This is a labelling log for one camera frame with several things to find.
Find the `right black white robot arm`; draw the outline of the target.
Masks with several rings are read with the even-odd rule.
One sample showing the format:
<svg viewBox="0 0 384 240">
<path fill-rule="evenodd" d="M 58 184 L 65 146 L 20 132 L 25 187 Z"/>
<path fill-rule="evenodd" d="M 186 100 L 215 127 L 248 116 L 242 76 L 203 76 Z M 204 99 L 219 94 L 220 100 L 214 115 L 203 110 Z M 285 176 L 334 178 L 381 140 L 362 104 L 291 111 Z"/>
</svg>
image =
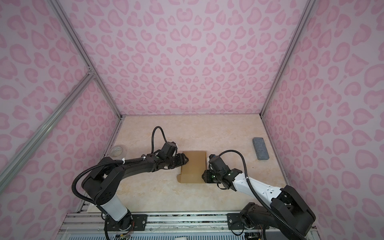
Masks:
<svg viewBox="0 0 384 240">
<path fill-rule="evenodd" d="M 221 155 L 209 156 L 208 169 L 202 175 L 207 184 L 216 184 L 221 190 L 233 190 L 254 197 L 258 203 L 248 203 L 240 211 L 245 228 L 273 227 L 289 240 L 304 240 L 316 220 L 314 212 L 289 185 L 283 188 L 255 180 L 244 169 L 230 169 Z"/>
</svg>

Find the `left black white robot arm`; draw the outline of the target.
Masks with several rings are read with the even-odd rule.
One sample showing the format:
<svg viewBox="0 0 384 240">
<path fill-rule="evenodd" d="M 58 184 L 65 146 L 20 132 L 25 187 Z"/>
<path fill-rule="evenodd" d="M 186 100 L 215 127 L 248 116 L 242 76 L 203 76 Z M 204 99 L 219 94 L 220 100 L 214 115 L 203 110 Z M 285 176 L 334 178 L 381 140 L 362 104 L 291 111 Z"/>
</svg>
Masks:
<svg viewBox="0 0 384 240">
<path fill-rule="evenodd" d="M 130 223 L 130 211 L 117 196 L 121 181 L 142 173 L 172 170 L 188 163 L 188 157 L 178 153 L 174 142 L 166 142 L 162 149 L 136 159 L 114 160 L 103 158 L 97 165 L 81 172 L 72 183 L 73 193 L 89 202 L 116 223 Z"/>
</svg>

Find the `brown cardboard box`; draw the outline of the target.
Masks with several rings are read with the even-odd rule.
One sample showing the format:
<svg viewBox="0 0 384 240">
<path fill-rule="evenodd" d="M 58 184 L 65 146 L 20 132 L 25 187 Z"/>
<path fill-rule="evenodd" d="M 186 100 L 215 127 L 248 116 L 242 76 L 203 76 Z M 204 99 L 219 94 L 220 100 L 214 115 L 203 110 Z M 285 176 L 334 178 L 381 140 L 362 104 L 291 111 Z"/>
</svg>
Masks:
<svg viewBox="0 0 384 240">
<path fill-rule="evenodd" d="M 180 184 L 204 184 L 203 173 L 207 169 L 206 151 L 184 151 L 183 154 L 189 159 L 182 166 L 181 173 L 177 175 Z"/>
</svg>

